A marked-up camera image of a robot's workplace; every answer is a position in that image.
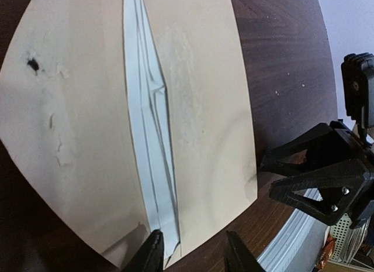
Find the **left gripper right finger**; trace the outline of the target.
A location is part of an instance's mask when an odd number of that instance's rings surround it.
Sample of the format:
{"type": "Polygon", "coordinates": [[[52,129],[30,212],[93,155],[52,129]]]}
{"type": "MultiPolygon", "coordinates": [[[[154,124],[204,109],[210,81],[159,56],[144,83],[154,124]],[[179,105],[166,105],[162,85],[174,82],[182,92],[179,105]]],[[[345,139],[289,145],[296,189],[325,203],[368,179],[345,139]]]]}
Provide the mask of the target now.
{"type": "Polygon", "coordinates": [[[226,232],[225,271],[230,272],[263,272],[254,255],[235,231],[226,232]]]}

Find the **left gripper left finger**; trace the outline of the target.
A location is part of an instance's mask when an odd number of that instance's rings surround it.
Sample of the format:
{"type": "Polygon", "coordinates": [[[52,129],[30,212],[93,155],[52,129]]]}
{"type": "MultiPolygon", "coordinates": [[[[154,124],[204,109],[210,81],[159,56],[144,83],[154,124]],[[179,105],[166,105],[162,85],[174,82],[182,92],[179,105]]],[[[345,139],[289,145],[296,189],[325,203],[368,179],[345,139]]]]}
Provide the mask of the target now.
{"type": "Polygon", "coordinates": [[[161,230],[151,232],[122,272],[164,271],[164,235],[161,230]]]}

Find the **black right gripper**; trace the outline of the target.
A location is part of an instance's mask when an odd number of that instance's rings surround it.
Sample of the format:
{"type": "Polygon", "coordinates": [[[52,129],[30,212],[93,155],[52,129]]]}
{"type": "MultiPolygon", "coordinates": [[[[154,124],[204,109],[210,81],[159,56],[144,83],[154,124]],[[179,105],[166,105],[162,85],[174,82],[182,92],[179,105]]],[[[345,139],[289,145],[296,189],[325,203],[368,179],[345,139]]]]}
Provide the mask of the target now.
{"type": "Polygon", "coordinates": [[[362,226],[373,215],[372,133],[339,119],[268,150],[260,169],[286,177],[271,185],[269,197],[326,225],[348,214],[351,228],[362,226]]]}

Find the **brown kraft envelope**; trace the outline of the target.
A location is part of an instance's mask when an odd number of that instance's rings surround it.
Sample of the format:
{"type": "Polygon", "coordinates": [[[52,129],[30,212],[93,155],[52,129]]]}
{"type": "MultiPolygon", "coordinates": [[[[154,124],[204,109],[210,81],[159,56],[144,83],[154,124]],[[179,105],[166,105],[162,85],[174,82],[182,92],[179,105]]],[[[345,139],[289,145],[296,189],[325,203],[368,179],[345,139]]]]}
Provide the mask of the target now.
{"type": "MultiPolygon", "coordinates": [[[[167,86],[180,243],[170,266],[257,198],[231,0],[144,0],[167,86]]],[[[1,141],[46,204],[124,267],[152,231],[127,100],[124,0],[30,0],[1,68],[1,141]]]]}

